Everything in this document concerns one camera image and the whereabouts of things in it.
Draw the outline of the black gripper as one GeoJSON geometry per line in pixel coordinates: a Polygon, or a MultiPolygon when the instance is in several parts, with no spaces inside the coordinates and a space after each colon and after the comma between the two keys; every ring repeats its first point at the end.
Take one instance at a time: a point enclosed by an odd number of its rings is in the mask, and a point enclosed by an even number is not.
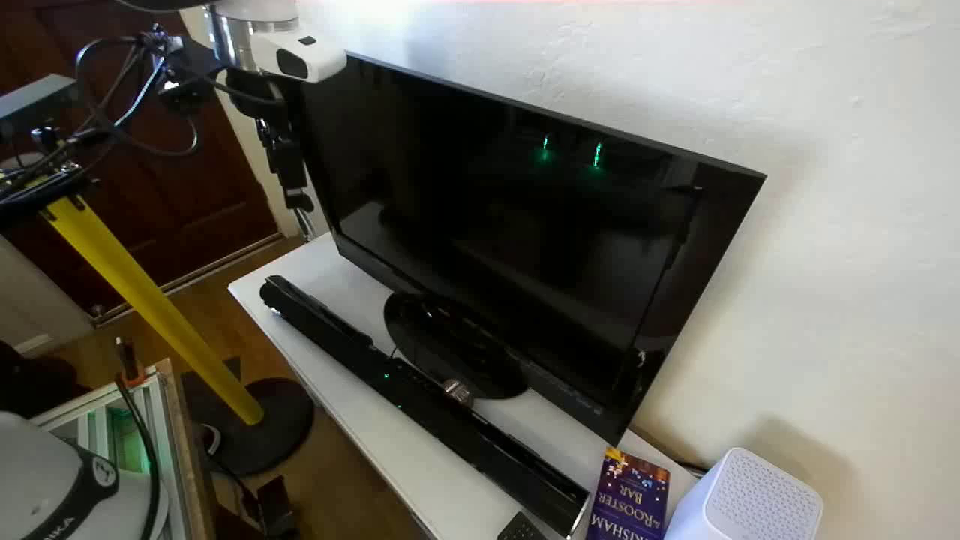
{"type": "Polygon", "coordinates": [[[227,89],[234,108],[256,121],[271,175],[278,179],[282,202],[293,214],[299,233],[311,236],[314,225],[308,214],[314,209],[314,205],[305,196],[299,141],[293,136],[282,87],[271,75],[232,70],[227,89]]]}

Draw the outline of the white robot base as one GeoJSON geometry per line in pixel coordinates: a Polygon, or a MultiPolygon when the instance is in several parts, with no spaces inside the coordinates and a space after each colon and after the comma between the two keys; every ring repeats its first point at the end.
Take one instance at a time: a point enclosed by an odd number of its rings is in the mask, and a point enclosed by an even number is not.
{"type": "Polygon", "coordinates": [[[153,474],[0,414],[0,540],[156,540],[163,526],[153,474]]]}

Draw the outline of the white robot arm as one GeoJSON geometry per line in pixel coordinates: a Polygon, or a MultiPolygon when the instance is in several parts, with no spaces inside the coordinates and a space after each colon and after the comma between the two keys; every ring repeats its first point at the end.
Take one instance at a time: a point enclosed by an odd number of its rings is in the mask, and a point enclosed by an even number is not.
{"type": "Polygon", "coordinates": [[[253,121],[282,205],[303,236],[314,233],[303,149],[293,136],[287,84],[317,84],[345,67],[299,24],[296,0],[119,0],[150,14],[201,8],[208,42],[156,30],[153,57],[164,62],[164,89],[178,97],[221,89],[253,121]]]}

